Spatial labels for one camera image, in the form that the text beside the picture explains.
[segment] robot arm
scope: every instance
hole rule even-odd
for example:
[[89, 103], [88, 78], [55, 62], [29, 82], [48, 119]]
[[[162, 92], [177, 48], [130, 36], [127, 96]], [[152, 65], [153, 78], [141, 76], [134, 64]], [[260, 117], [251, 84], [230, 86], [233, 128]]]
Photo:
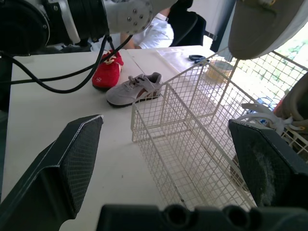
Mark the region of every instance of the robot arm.
[[29, 54], [59, 43], [143, 31], [177, 0], [0, 0], [0, 51]]

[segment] wire basket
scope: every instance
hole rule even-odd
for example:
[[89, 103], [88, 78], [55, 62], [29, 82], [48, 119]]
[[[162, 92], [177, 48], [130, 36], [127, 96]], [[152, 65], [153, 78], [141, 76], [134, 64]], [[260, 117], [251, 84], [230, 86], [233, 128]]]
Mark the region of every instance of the wire basket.
[[[248, 210], [256, 204], [227, 129], [230, 119], [251, 113], [241, 104], [257, 103], [258, 96], [249, 96], [231, 80], [240, 60], [228, 62], [220, 53], [210, 58], [164, 83], [158, 98], [149, 92], [148, 101], [133, 104], [132, 139], [165, 205]], [[299, 134], [286, 129], [283, 136], [307, 152], [308, 142]]]

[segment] white shoe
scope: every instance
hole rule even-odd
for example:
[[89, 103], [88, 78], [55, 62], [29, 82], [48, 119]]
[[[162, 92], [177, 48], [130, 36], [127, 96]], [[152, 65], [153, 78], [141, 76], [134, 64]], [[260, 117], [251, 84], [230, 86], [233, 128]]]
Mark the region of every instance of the white shoe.
[[163, 83], [161, 74], [154, 72], [150, 76], [139, 75], [135, 78], [129, 76], [129, 81], [115, 86], [107, 91], [107, 102], [114, 107], [130, 106], [138, 98], [140, 101], [156, 99], [160, 95], [159, 86]]
[[292, 38], [308, 21], [308, 0], [238, 0], [229, 38], [237, 59], [265, 55]]

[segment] red shoe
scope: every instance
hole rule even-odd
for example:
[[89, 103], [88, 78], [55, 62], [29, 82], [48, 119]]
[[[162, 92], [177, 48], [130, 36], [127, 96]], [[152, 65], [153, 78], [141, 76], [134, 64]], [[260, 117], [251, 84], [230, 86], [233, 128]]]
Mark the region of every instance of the red shoe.
[[[112, 51], [108, 51], [102, 58], [109, 55]], [[124, 65], [120, 53], [111, 56], [110, 59], [100, 64], [92, 78], [93, 87], [99, 90], [107, 90], [113, 88], [119, 81], [122, 66]]]

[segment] black cable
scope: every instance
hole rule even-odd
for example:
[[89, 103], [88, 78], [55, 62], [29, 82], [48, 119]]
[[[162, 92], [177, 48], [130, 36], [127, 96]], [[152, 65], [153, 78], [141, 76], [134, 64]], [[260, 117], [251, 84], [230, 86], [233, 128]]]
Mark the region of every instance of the black cable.
[[[111, 56], [115, 55], [119, 50], [121, 50], [130, 41], [131, 38], [132, 38], [132, 35], [130, 35], [118, 48], [113, 49], [113, 52], [111, 52], [111, 54], [107, 55], [103, 60], [101, 60], [100, 63], [103, 63], [104, 61], [109, 59]], [[50, 82], [50, 81], [57, 81], [57, 80], [62, 80], [62, 79], [70, 78], [70, 77], [79, 75], [79, 74], [81, 74], [83, 72], [86, 72], [86, 71], [90, 70], [93, 67], [94, 67], [94, 65], [91, 65], [91, 66], [85, 67], [85, 68], [83, 68], [83, 69], [81, 69], [79, 71], [73, 72], [73, 73], [68, 74], [68, 75], [59, 76], [59, 77], [52, 77], [52, 78], [43, 78], [43, 79], [40, 79], [40, 81], [41, 82]], [[25, 79], [25, 80], [17, 80], [17, 81], [4, 81], [4, 82], [0, 82], [0, 84], [15, 85], [15, 84], [23, 84], [23, 83], [34, 83], [34, 82], [35, 81], [32, 80], [32, 79]]]
[[59, 94], [69, 94], [69, 93], [73, 93], [79, 89], [81, 89], [83, 86], [85, 86], [87, 84], [87, 82], [90, 81], [90, 79], [92, 78], [92, 76], [94, 75], [95, 71], [97, 70], [99, 64], [100, 64], [100, 60], [102, 59], [102, 55], [105, 49], [105, 45], [107, 42], [107, 36], [104, 37], [103, 42], [102, 42], [102, 46], [101, 46], [101, 50], [97, 56], [96, 62], [94, 64], [94, 67], [92, 68], [92, 70], [90, 71], [90, 73], [88, 74], [88, 76], [76, 87], [69, 89], [69, 90], [58, 90], [58, 89], [54, 89], [49, 87], [48, 85], [44, 84], [41, 80], [39, 80], [34, 74], [32, 74], [31, 71], [29, 71], [24, 65], [22, 65], [19, 61], [15, 60], [14, 58], [10, 57], [10, 56], [5, 56], [8, 60], [10, 60], [13, 64], [17, 65], [19, 68], [21, 68], [27, 75], [30, 76], [30, 78], [32, 78], [37, 84], [39, 84], [41, 87], [52, 91], [54, 93], [59, 93]]

